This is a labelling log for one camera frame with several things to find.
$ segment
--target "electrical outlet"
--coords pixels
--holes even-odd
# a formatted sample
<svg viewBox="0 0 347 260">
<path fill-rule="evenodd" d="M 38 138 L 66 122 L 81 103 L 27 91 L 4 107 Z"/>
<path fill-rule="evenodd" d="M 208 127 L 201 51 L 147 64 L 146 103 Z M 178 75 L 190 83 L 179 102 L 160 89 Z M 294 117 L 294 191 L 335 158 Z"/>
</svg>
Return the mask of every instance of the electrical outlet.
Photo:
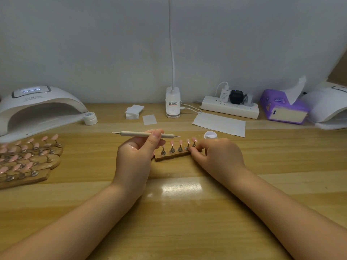
<svg viewBox="0 0 347 260">
<path fill-rule="evenodd" d="M 201 109 L 215 111 L 245 118 L 257 119 L 259 115 L 258 104 L 248 107 L 243 104 L 237 105 L 230 102 L 220 102 L 218 97 L 205 96 Z"/>
</svg>

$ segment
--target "purple tissue box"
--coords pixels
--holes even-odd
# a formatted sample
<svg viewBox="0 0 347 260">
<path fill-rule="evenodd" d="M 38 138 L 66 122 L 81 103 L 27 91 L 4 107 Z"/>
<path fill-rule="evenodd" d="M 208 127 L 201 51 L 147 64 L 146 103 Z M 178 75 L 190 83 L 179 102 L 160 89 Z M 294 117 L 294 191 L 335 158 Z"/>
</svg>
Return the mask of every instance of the purple tissue box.
<svg viewBox="0 0 347 260">
<path fill-rule="evenodd" d="M 266 89 L 259 101 L 268 120 L 302 124 L 310 109 L 298 98 L 290 105 L 286 94 L 275 89 Z"/>
</svg>

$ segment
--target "hand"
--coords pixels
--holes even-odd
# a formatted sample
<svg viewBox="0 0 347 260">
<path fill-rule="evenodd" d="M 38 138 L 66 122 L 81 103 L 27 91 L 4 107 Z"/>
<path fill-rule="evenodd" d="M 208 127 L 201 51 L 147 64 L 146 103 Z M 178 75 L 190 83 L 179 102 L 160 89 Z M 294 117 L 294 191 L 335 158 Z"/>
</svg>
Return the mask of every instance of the hand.
<svg viewBox="0 0 347 260">
<path fill-rule="evenodd" d="M 154 150 L 165 144 L 165 140 L 160 139 L 164 133 L 162 129 L 146 132 L 152 134 L 148 138 L 133 137 L 119 146 L 112 181 L 112 184 L 123 188 L 135 200 L 145 189 Z"/>
<path fill-rule="evenodd" d="M 203 139 L 189 151 L 197 163 L 228 189 L 247 172 L 240 148 L 226 138 Z"/>
</svg>

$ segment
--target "fingernail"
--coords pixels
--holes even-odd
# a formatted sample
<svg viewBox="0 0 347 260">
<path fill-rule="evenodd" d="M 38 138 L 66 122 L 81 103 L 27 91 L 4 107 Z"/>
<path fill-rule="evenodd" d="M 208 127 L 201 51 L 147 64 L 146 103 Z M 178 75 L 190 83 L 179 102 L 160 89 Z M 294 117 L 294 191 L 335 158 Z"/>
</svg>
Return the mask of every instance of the fingernail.
<svg viewBox="0 0 347 260">
<path fill-rule="evenodd" d="M 157 139 L 160 139 L 161 131 L 160 130 L 153 131 L 153 136 L 155 136 Z"/>
</svg>

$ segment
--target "person's left hand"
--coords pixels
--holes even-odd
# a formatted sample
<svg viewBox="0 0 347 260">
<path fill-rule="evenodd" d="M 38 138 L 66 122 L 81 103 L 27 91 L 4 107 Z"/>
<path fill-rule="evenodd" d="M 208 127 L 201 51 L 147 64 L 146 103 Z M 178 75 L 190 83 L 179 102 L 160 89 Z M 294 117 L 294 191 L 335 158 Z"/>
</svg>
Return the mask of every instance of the person's left hand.
<svg viewBox="0 0 347 260">
<path fill-rule="evenodd" d="M 146 186 L 151 169 L 151 159 L 154 150 L 165 144 L 160 139 L 164 130 L 150 130 L 148 138 L 133 137 L 118 148 L 115 177 L 112 184 L 123 188 L 127 195 L 138 199 Z"/>
</svg>

